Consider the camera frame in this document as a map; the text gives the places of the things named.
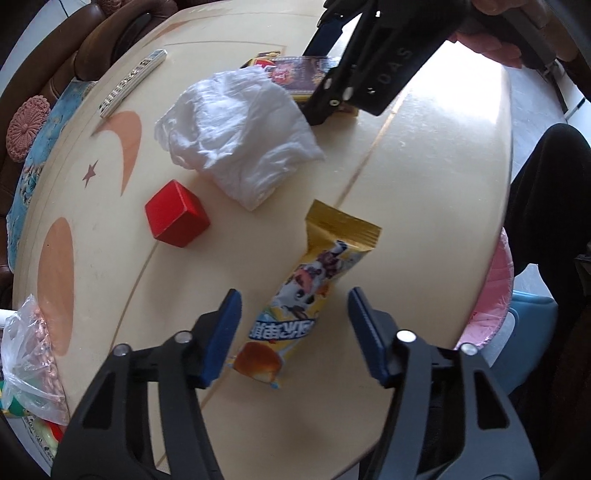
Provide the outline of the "person hand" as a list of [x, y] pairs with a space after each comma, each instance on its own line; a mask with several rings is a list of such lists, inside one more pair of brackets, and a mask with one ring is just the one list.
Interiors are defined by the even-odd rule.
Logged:
[[464, 35], [487, 33], [512, 43], [520, 49], [527, 68], [544, 70], [556, 60], [554, 49], [542, 34], [542, 22], [549, 13], [543, 1], [529, 1], [500, 15], [487, 15], [471, 6], [458, 32]]

